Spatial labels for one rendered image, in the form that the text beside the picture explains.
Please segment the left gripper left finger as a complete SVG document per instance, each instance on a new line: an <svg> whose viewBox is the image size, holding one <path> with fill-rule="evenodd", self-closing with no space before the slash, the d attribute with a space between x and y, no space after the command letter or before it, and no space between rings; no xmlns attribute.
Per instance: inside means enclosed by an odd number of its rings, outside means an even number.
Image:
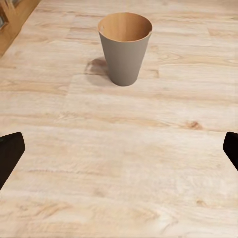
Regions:
<svg viewBox="0 0 238 238"><path fill-rule="evenodd" d="M25 152L21 132L0 137L0 191Z"/></svg>

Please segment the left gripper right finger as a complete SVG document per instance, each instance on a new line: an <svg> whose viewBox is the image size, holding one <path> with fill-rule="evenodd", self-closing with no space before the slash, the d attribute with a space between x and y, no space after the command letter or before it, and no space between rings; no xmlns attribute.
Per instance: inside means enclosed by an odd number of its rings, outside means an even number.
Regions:
<svg viewBox="0 0 238 238"><path fill-rule="evenodd" d="M227 132L223 150L238 171L238 133Z"/></svg>

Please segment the trash can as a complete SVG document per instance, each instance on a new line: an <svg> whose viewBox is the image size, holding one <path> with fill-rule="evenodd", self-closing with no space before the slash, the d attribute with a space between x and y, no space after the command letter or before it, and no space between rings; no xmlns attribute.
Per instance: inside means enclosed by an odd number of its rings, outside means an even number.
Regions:
<svg viewBox="0 0 238 238"><path fill-rule="evenodd" d="M137 81L152 28L149 19L131 12L113 13L100 20L98 31L113 84L130 86Z"/></svg>

